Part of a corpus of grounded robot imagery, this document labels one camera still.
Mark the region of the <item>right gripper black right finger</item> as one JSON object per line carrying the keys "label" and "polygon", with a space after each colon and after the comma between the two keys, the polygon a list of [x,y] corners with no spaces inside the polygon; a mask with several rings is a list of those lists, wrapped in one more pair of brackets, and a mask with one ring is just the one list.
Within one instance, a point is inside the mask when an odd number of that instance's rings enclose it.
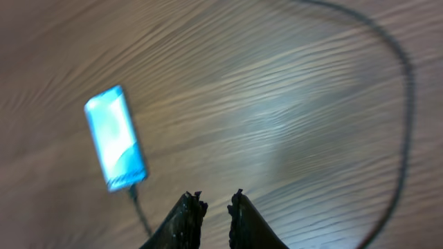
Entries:
{"label": "right gripper black right finger", "polygon": [[230,249],[288,249],[272,231],[242,189],[233,195],[228,206],[231,215]]}

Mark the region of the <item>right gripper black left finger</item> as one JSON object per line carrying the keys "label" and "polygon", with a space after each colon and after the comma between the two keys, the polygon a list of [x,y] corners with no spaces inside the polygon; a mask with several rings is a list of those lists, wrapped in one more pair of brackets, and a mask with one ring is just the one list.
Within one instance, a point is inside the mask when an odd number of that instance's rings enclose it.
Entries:
{"label": "right gripper black left finger", "polygon": [[199,249],[201,227],[208,209],[200,195],[201,191],[185,192],[140,249]]}

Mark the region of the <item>Galaxy smartphone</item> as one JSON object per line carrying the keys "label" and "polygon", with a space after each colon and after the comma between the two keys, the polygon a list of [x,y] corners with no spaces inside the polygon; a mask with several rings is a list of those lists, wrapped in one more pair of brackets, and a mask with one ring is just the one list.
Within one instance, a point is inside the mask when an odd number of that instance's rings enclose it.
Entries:
{"label": "Galaxy smartphone", "polygon": [[90,98],[84,114],[107,190],[120,191],[146,179],[145,159],[122,86]]}

